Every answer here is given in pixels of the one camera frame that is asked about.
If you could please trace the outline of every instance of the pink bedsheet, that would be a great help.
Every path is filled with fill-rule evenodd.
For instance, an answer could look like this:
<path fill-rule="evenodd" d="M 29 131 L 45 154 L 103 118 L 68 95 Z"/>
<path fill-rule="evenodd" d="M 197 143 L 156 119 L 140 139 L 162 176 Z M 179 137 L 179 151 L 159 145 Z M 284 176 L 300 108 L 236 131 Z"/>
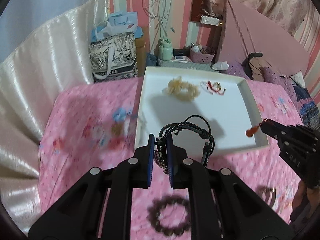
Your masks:
<path fill-rule="evenodd" d="M 247 82 L 262 118 L 285 125 L 302 124 L 282 87 Z M 39 148 L 39 192 L 43 211 L 90 168 L 109 169 L 133 155 L 135 113 L 141 84 L 142 79 L 129 79 L 85 85 L 58 96 Z M 124 121 L 125 133 L 115 135 L 113 114 L 119 108 L 124 109 L 128 116 Z M 254 191 L 261 186 L 275 187 L 277 197 L 273 208 L 288 222 L 299 178 L 279 157 L 276 140 L 269 138 L 269 143 L 270 147 L 262 150 L 212 157 L 208 168 L 231 168 Z M 133 190 L 131 239 L 166 239 L 151 228 L 146 219 L 147 208 L 154 199 L 173 194 L 188 197 L 187 190 L 171 189 L 168 176 L 155 164 L 151 187 Z M 174 208 L 167 223 L 178 224 L 184 216 L 182 209 Z M 185 232 L 181 239 L 190 239 L 190 232 Z"/>

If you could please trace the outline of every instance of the blue gripper pad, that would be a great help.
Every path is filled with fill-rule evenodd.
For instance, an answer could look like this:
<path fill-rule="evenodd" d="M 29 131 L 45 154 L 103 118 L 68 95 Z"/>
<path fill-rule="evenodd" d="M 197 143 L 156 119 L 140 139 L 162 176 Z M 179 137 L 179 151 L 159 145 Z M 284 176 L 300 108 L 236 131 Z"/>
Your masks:
<path fill-rule="evenodd" d="M 148 162 L 147 185 L 148 185 L 148 187 L 150 187 L 151 186 L 151 179 L 152 179 L 152 170 L 153 170 L 153 156 L 154 156 L 154 152 L 155 152 L 155 136 L 153 134 L 149 135 L 148 146 L 150 146 L 150 153 L 149 153 L 149 162 Z"/>
<path fill-rule="evenodd" d="M 170 181 L 170 186 L 173 188 L 173 158 L 172 158 L 172 149 L 168 141 L 166 145 L 166 150 L 167 150 L 169 181 Z"/>

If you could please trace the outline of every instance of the orange bead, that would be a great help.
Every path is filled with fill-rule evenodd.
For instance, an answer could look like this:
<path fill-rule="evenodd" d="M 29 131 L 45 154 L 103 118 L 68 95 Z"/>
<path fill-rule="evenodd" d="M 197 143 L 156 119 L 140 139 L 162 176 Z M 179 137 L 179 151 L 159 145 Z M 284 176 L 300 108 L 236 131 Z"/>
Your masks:
<path fill-rule="evenodd" d="M 250 129 L 248 129 L 247 131 L 245 131 L 246 136 L 248 137 L 252 137 L 259 129 L 259 126 L 254 126 Z"/>

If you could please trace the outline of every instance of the metal screw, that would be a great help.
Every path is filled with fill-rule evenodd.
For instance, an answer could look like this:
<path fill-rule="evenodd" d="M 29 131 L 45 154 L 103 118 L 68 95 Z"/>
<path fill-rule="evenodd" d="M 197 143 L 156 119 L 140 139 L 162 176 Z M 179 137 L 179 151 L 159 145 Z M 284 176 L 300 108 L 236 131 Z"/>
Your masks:
<path fill-rule="evenodd" d="M 138 159 L 137 159 L 137 158 L 130 158 L 130 159 L 128 160 L 128 163 L 130 163 L 130 164 L 137 164 L 137 163 L 138 163 Z"/>
<path fill-rule="evenodd" d="M 223 168 L 221 170 L 221 174 L 225 176 L 229 176 L 231 174 L 231 170 L 229 170 L 228 168 Z"/>
<path fill-rule="evenodd" d="M 91 174 L 91 175 L 97 175 L 97 174 L 99 174 L 99 172 L 100 172 L 100 169 L 97 168 L 97 167 L 94 167 L 94 168 L 92 168 L 92 169 L 90 170 L 90 174 Z"/>
<path fill-rule="evenodd" d="M 191 160 L 190 158 L 186 158 L 186 159 L 183 160 L 183 163 L 185 165 L 191 165 L 193 163 L 193 160 Z"/>

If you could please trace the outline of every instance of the pink plastic basket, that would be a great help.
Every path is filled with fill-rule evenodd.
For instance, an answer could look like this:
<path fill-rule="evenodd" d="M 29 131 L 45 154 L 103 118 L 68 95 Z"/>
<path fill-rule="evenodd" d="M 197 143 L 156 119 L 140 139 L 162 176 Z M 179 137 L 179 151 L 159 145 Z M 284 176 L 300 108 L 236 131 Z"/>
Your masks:
<path fill-rule="evenodd" d="M 202 46 L 202 48 L 206 49 L 207 51 L 211 51 L 210 47 Z M 214 58 L 215 51 L 212 51 L 212 54 L 202 54 L 200 52 L 193 52 L 190 49 L 190 58 L 194 63 L 200 64 L 210 64 Z"/>

